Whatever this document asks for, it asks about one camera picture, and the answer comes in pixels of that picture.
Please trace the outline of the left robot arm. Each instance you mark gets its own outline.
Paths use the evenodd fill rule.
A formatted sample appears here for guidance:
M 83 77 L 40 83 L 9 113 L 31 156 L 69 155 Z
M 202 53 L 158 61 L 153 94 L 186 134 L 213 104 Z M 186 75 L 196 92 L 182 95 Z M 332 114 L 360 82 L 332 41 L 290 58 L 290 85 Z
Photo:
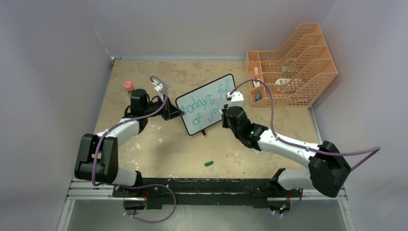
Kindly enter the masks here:
M 161 116 L 164 120 L 171 120 L 182 115 L 184 112 L 174 106 L 165 95 L 150 98 L 146 90 L 133 90 L 130 105 L 113 129 L 82 136 L 74 169 L 75 177 L 80 180 L 121 185 L 130 196 L 141 195 L 141 173 L 119 166 L 118 148 L 140 134 L 147 126 L 149 117 Z

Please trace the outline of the green marker cap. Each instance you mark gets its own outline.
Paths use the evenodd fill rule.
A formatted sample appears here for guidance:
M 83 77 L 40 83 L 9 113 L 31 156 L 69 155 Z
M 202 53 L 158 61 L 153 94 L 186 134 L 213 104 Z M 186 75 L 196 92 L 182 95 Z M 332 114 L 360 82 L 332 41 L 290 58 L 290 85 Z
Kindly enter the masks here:
M 204 165 L 205 165 L 206 167 L 208 167 L 208 166 L 212 165 L 213 163 L 214 163 L 214 161 L 209 161 L 209 162 L 204 163 Z

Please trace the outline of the white whiteboard with black frame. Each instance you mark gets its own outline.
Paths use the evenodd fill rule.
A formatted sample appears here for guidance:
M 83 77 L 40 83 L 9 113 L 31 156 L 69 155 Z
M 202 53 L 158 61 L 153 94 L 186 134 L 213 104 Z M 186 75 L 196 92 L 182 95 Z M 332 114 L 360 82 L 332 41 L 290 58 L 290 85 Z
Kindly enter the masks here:
M 224 75 L 176 98 L 187 134 L 192 136 L 222 120 L 220 110 L 229 104 L 227 93 L 235 88 L 234 76 Z

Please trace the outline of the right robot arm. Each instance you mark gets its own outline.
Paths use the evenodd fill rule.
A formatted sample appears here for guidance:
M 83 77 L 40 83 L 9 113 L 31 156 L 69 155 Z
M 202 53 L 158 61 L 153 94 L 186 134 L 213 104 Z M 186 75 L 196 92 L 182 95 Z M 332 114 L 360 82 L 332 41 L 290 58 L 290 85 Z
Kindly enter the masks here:
M 245 147 L 281 155 L 304 167 L 285 169 L 276 174 L 270 183 L 274 195 L 281 196 L 297 188 L 314 188 L 324 196 L 334 198 L 351 173 L 345 158 L 334 155 L 338 149 L 331 142 L 307 143 L 274 134 L 271 129 L 252 123 L 239 106 L 225 106 L 221 114 L 222 126 L 229 128 Z

